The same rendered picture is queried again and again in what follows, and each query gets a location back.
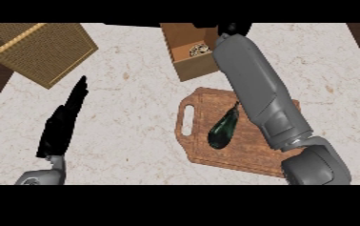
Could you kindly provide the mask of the cupcake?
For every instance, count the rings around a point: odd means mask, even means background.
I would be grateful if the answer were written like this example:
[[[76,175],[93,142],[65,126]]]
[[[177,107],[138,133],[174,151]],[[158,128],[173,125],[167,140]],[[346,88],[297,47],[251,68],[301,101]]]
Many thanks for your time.
[[[191,48],[191,57],[205,54],[210,51],[210,47],[205,44],[197,44]]]

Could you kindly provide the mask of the brown cardboard box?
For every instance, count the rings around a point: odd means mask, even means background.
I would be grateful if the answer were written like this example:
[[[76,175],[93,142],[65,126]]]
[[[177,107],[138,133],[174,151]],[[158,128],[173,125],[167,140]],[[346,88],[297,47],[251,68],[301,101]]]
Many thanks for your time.
[[[188,81],[219,70],[213,58],[219,32],[216,28],[198,29],[192,23],[163,23],[163,33],[169,55],[180,81]],[[197,45],[208,48],[201,54],[192,54]]]

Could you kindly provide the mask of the dark green eggplant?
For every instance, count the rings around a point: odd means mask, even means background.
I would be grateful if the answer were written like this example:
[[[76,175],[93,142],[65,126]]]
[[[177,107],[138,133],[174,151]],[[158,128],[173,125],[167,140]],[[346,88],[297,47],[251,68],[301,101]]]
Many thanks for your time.
[[[208,132],[208,144],[217,150],[226,147],[233,137],[239,119],[238,106],[239,103],[235,103],[232,109],[226,112],[223,118]]]

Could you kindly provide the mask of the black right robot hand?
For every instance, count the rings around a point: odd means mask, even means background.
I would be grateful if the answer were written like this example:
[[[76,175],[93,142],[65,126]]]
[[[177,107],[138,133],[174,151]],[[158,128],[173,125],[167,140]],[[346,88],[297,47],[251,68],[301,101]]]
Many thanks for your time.
[[[219,25],[219,35],[226,33],[228,35],[241,34],[245,36],[251,30],[251,27],[251,23],[222,23]]]

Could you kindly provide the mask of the brown wooden cutting board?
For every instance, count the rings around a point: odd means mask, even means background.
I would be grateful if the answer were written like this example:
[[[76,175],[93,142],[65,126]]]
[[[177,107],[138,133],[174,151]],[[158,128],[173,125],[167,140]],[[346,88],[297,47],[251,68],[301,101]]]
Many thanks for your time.
[[[284,177],[282,162],[303,153],[273,150],[235,92],[200,87],[182,100],[176,138],[194,163]]]

